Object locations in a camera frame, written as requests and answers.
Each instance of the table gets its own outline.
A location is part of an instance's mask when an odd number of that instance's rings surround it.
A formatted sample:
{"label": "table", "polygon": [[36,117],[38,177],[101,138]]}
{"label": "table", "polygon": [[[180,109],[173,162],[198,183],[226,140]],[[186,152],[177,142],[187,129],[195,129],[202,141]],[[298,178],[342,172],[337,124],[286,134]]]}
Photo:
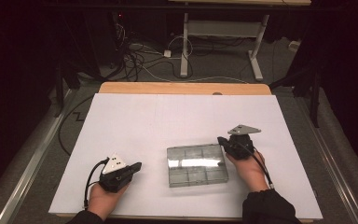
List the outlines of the table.
{"label": "table", "polygon": [[113,216],[239,220],[248,191],[232,164],[227,162],[225,184],[170,189],[166,148],[217,142],[240,122],[262,130],[251,137],[268,160],[277,191],[296,207],[297,216],[322,218],[278,102],[263,84],[104,83],[49,212],[73,216],[81,210],[90,169],[117,153],[127,164],[141,161],[143,167]]}
{"label": "table", "polygon": [[[189,3],[220,3],[220,4],[245,4],[245,5],[281,5],[281,6],[309,6],[310,0],[170,0],[174,2]],[[187,42],[189,35],[214,35],[234,37],[255,37],[255,48],[248,51],[249,60],[257,81],[263,80],[260,66],[257,61],[257,52],[260,49],[264,32],[266,31],[269,15],[264,15],[261,22],[238,21],[190,21],[188,13],[185,13],[183,31],[183,50],[181,57],[181,77],[187,77],[187,65],[189,53]]]}

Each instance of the gray floor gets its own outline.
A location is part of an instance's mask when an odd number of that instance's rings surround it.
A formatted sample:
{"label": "gray floor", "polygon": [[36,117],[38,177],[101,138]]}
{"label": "gray floor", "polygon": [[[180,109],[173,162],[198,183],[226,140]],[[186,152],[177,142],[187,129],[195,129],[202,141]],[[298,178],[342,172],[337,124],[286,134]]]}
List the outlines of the gray floor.
{"label": "gray floor", "polygon": [[[253,43],[252,40],[245,40],[237,47],[215,49],[207,56],[196,56],[196,54],[209,52],[211,48],[207,43],[195,40],[193,55],[190,56],[193,69],[193,76],[190,80],[208,78],[199,80],[199,82],[238,82],[235,79],[239,79],[244,82],[255,83],[245,51],[245,49],[251,49]],[[257,57],[265,77],[263,83],[269,84],[285,76],[291,61],[295,57],[295,54],[287,49],[288,44],[289,41],[286,39],[272,44],[263,43]],[[153,54],[142,54],[147,60],[159,57]],[[175,74],[178,75],[179,60],[172,59],[169,61],[173,63]],[[159,78],[188,81],[175,78],[172,75],[172,68],[169,63],[157,64],[150,67],[148,71],[151,74],[143,70],[138,81],[162,81]],[[99,87],[99,83],[83,81],[80,90],[71,94],[74,99],[67,102],[68,106],[73,108],[78,105],[97,92]],[[319,108],[319,124],[321,127],[319,129],[314,129],[309,122],[307,116],[309,99],[294,98],[291,88],[278,88],[273,91],[273,94],[278,97],[290,134],[324,215],[323,220],[315,222],[323,224],[358,223],[358,159],[334,117],[324,92],[321,92]],[[90,102],[91,100],[88,100],[75,110],[75,112],[80,112],[81,118],[87,115]],[[53,105],[45,119],[41,121],[2,176],[0,180],[0,214],[29,160],[33,157],[35,149],[48,135],[48,127],[54,120],[54,112]],[[76,121],[76,115],[70,115],[62,125],[62,143],[68,151],[71,151],[74,147],[82,125],[82,121]],[[48,213],[68,160],[69,156],[62,150],[58,136],[55,134],[48,146],[46,157],[40,162],[40,168],[34,182],[27,190],[26,197],[23,201],[20,201],[21,206],[17,215],[11,219],[13,223],[65,223],[69,220]],[[151,221],[125,219],[116,219],[114,222],[151,223]]]}

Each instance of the transparent plastic box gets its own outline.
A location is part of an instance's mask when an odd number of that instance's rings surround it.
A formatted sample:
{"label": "transparent plastic box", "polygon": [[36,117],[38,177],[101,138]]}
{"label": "transparent plastic box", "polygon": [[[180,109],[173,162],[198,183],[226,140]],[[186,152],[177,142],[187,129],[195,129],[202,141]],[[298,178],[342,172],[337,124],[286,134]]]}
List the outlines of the transparent plastic box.
{"label": "transparent plastic box", "polygon": [[220,145],[167,148],[170,188],[228,182]]}

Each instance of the wire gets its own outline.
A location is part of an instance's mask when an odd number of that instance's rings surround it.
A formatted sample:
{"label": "wire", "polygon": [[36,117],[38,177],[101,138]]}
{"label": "wire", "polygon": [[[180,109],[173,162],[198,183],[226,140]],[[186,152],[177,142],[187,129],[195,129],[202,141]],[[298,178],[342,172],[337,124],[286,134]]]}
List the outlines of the wire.
{"label": "wire", "polygon": [[148,62],[144,62],[144,63],[152,63],[152,62],[158,61],[158,60],[160,60],[160,59],[165,59],[165,58],[166,58],[166,57],[159,57],[159,58],[157,58],[157,59],[154,59],[154,60],[148,61]]}
{"label": "wire", "polygon": [[98,182],[99,182],[99,181],[94,181],[94,182],[90,183],[90,184],[89,184],[89,187],[92,186],[92,185],[94,185],[94,184],[96,184],[96,183],[98,183]]}
{"label": "wire", "polygon": [[82,104],[84,104],[86,101],[88,101],[89,99],[92,99],[92,97],[94,97],[94,95],[91,95],[89,97],[87,97],[86,99],[84,99],[82,102],[80,102],[77,106],[75,106],[66,116],[65,118],[63,118],[60,127],[58,128],[58,141],[60,142],[60,146],[62,148],[62,150],[68,155],[71,156],[71,153],[69,153],[69,151],[65,148],[65,146],[62,143],[62,138],[61,138],[61,129],[63,124],[65,123],[65,121],[68,119],[68,117]]}
{"label": "wire", "polygon": [[172,80],[169,80],[169,79],[165,79],[165,78],[162,78],[162,77],[156,77],[155,75],[153,75],[153,73],[151,73],[147,68],[143,67],[143,69],[153,78],[155,79],[158,79],[158,80],[161,80],[161,81],[166,81],[166,82],[177,82],[177,83],[181,83],[181,82],[197,82],[197,81],[202,81],[202,80],[207,80],[207,79],[215,79],[215,78],[224,78],[224,79],[230,79],[230,80],[235,80],[235,81],[238,81],[238,82],[242,82],[242,83],[248,83],[248,82],[245,82],[245,81],[242,81],[242,80],[239,80],[239,79],[236,79],[234,77],[204,77],[204,78],[198,78],[198,79],[193,79],[193,80],[186,80],[186,81],[172,81]]}
{"label": "wire", "polygon": [[123,34],[123,39],[121,40],[121,44],[118,46],[120,48],[124,44],[124,39],[126,38],[126,30],[120,24],[117,24],[117,26],[121,28],[120,33],[118,35],[118,39],[121,38],[121,33]]}
{"label": "wire", "polygon": [[184,36],[182,35],[179,35],[177,37],[175,37],[173,40],[171,40],[170,44],[168,45],[167,49],[170,49],[170,45],[172,44],[172,42],[175,40],[175,39],[178,39],[178,38],[183,38],[184,40],[186,40],[189,44],[190,44],[190,52],[187,54],[187,57],[191,55],[191,53],[193,52],[193,45],[191,44],[191,41],[188,39],[188,38],[185,38]]}
{"label": "wire", "polygon": [[260,162],[260,160],[255,156],[255,154],[253,152],[251,152],[251,150],[249,150],[249,148],[247,146],[244,146],[242,143],[240,142],[235,142],[235,144],[238,144],[240,147],[242,147],[243,149],[245,149],[257,162],[257,164],[260,166],[260,168],[263,170],[264,174],[266,175],[269,187],[271,189],[274,189],[274,184],[271,181],[271,178],[269,177],[269,171],[267,170],[267,166],[266,164],[263,162],[263,164]]}
{"label": "wire", "polygon": [[191,37],[197,38],[199,40],[205,41],[205,42],[210,42],[210,43],[216,43],[219,45],[223,45],[222,47],[215,47],[216,49],[223,49],[223,48],[227,48],[227,47],[237,47],[239,45],[241,45],[243,43],[243,41],[246,40],[246,37],[237,37],[235,38],[235,40],[231,43],[231,44],[226,44],[226,43],[222,43],[223,41],[227,41],[227,39],[215,39],[215,40],[211,40],[211,39],[205,39],[205,38],[200,38],[198,36],[195,35],[191,35]]}
{"label": "wire", "polygon": [[[137,49],[137,50],[135,50],[135,51],[140,51],[140,52],[142,52],[142,53],[154,53],[154,54],[163,55],[162,53],[158,52],[158,50],[153,49],[153,48],[151,48],[151,47],[148,47],[148,46],[146,46],[146,45],[144,45],[144,44],[141,45],[141,44],[136,44],[136,43],[134,43],[134,44],[131,44],[131,45],[142,46],[140,49]],[[153,51],[141,51],[141,49],[143,49],[143,48],[152,49]]]}
{"label": "wire", "polygon": [[94,70],[94,68],[92,68],[92,66],[89,64],[89,62],[86,60],[86,58],[84,57],[84,54],[81,50],[81,48],[79,47],[77,41],[76,41],[76,38],[74,36],[74,34],[72,33],[72,29],[69,27],[69,24],[68,24],[68,21],[66,20],[65,16],[62,14],[62,18],[63,18],[63,22],[65,23],[66,25],[66,28],[68,29],[68,32],[70,34],[70,36],[72,37],[72,39],[74,40],[74,43],[75,43],[75,46],[76,46],[76,49],[77,49],[77,52],[79,53],[79,56],[80,58],[84,61],[84,63],[87,65],[87,67],[89,69],[91,69],[91,71]]}
{"label": "wire", "polygon": [[287,6],[290,7],[289,4],[287,4],[284,0],[282,0],[282,2]]}
{"label": "wire", "polygon": [[87,196],[89,195],[89,187],[90,187],[90,181],[92,178],[92,174],[94,174],[94,171],[98,168],[98,166],[100,165],[106,165],[107,162],[109,161],[109,158],[107,158],[104,161],[100,161],[98,162],[91,170],[91,172],[89,173],[89,178],[87,179],[87,184],[86,184],[86,188],[84,190],[84,210],[87,211],[87,209],[89,208],[89,200],[87,199]]}
{"label": "wire", "polygon": [[240,70],[240,80],[242,80],[242,71],[245,71],[245,69],[247,68],[247,67],[249,67],[249,65],[250,65],[250,63],[247,63],[241,70]]}
{"label": "wire", "polygon": [[[171,63],[171,62],[166,62],[166,61],[164,61],[164,62],[159,62],[159,63],[169,63],[169,64],[171,65],[171,67],[172,67],[172,74],[173,74],[174,77],[176,77],[175,68],[174,68],[174,66],[173,66],[173,63]],[[155,66],[155,65],[157,65],[157,64],[159,64],[159,63],[155,63],[155,64],[153,64],[153,65],[150,65],[150,66],[146,67],[146,69],[151,68],[151,67],[153,67],[153,66]]]}

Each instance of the white table surface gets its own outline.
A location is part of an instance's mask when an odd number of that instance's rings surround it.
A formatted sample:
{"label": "white table surface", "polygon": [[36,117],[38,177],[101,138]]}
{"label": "white table surface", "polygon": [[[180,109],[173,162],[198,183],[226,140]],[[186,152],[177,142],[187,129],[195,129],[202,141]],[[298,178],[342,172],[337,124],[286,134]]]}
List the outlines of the white table surface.
{"label": "white table surface", "polygon": [[143,166],[113,216],[240,218],[248,189],[229,160],[227,183],[173,189],[167,163],[167,147],[215,144],[217,136],[228,138],[227,131],[238,124],[262,130],[250,136],[266,158],[275,189],[295,206],[296,216],[322,218],[273,95],[96,94],[49,212],[82,210],[92,167],[117,153],[127,164]]}

